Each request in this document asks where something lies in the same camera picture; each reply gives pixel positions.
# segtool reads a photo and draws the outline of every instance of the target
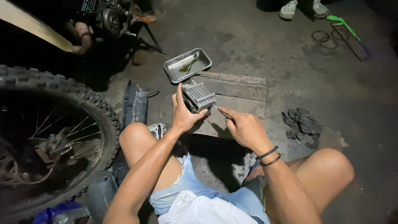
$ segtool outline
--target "foot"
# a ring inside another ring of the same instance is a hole
[[[288,20],[288,21],[292,20],[293,16],[295,15],[296,7],[297,7],[298,3],[299,2],[297,0],[288,2],[279,11],[279,17],[283,20]]]
[[[264,171],[262,166],[258,166],[254,168],[251,172],[249,172],[248,176],[243,180],[243,183],[248,183],[257,176],[264,176]]]
[[[312,10],[314,11],[314,17],[318,19],[323,19],[329,15],[329,9],[322,5],[320,0],[314,0]]]

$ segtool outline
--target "metal tray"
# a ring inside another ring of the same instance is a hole
[[[199,58],[192,64],[189,73],[187,69],[189,63],[193,60],[194,55],[198,53]],[[164,70],[169,76],[172,83],[179,83],[199,71],[203,71],[211,66],[211,60],[201,48],[195,48],[192,51],[179,55],[164,63]]]

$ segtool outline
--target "rubber band bracelet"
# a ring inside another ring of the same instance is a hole
[[[278,161],[281,158],[281,154],[280,153],[278,153],[278,154],[279,154],[278,158],[274,159],[272,162],[267,163],[267,164],[264,164],[264,163],[260,162],[260,165],[263,166],[263,167],[266,167],[266,166],[269,166],[269,165],[272,165],[272,164],[276,163],[276,161]]]
[[[261,155],[261,156],[257,156],[257,157],[256,157],[256,160],[262,159],[262,158],[266,157],[267,155],[269,155],[269,154],[275,152],[275,150],[277,150],[278,148],[279,148],[278,146],[275,146],[271,151],[267,152],[266,154]]]

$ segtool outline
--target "dirty rag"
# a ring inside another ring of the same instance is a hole
[[[286,131],[286,136],[291,139],[300,140],[300,136],[309,135],[314,140],[313,143],[307,142],[305,146],[315,149],[319,145],[319,136],[322,131],[321,125],[317,123],[315,118],[308,110],[297,108],[297,110],[288,109],[281,113],[283,122],[290,126]]]

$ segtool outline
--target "hand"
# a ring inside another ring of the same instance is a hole
[[[202,119],[207,113],[207,109],[202,110],[198,114],[192,114],[185,106],[184,99],[182,98],[182,84],[177,87],[177,93],[172,95],[173,99],[173,125],[172,128],[184,133],[191,129],[193,125]]]
[[[226,118],[225,123],[240,145],[251,149],[256,155],[263,155],[273,149],[263,124],[256,116],[224,107],[219,107],[219,110],[231,117]]]

